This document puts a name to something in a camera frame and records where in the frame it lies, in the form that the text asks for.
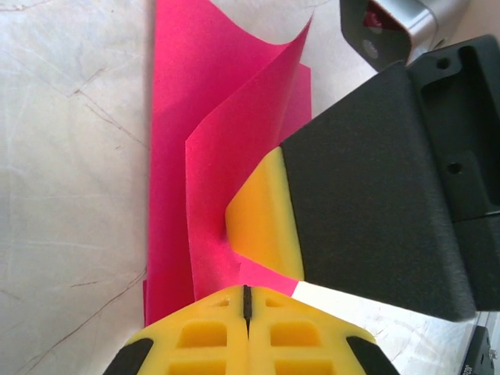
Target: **table surface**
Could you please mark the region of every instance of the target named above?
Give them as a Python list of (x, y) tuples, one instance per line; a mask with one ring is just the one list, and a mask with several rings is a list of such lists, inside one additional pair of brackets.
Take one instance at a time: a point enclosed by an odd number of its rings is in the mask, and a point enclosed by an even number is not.
[[(315, 11), (315, 115), (374, 74), (338, 0), (215, 3), (273, 43)], [(455, 40), (500, 35), (498, 4), (473, 1)], [(102, 373), (141, 328), (153, 14), (152, 0), (0, 3), (2, 375)], [(371, 331), (402, 374), (455, 375), (473, 327), (308, 284), (295, 297)]]

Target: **screw hole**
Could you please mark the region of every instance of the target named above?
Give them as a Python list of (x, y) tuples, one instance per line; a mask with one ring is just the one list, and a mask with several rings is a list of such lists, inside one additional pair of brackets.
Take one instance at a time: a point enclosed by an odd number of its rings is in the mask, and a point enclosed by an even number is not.
[(439, 41), (439, 43), (437, 43), (435, 46), (434, 46), (434, 49), (439, 49), (443, 46), (443, 44), (446, 42), (446, 38), (445, 39), (441, 39)]
[(462, 164), (459, 162), (453, 162), (450, 165), (448, 165), (448, 172), (451, 174), (459, 174), (462, 172)]
[(450, 61), (450, 59), (444, 57), (443, 59), (439, 59), (437, 61), (437, 68), (438, 69), (441, 69), (441, 70), (445, 70), (447, 68), (449, 68), (449, 66), (452, 64), (452, 62)]

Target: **black plastic part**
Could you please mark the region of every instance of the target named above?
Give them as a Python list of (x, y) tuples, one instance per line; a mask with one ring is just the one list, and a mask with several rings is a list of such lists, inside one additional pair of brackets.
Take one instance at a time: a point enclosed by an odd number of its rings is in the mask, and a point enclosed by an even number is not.
[(500, 49), (484, 36), (410, 67), (476, 307), (500, 309)]
[(347, 342), (366, 375), (399, 375), (378, 345), (360, 337), (347, 337)]
[(305, 281), (448, 320), (475, 313), (402, 63), (282, 144)]
[(250, 321), (252, 320), (252, 288), (243, 285), (243, 317), (247, 323), (247, 336), (250, 335)]
[(499, 72), (491, 36), (396, 63), (283, 142), (306, 281), (500, 310)]
[(490, 348), (488, 329), (477, 326), (460, 375), (494, 375), (495, 365), (490, 358)]
[(137, 375), (152, 346), (153, 340), (150, 338), (142, 338), (124, 346), (103, 375)]

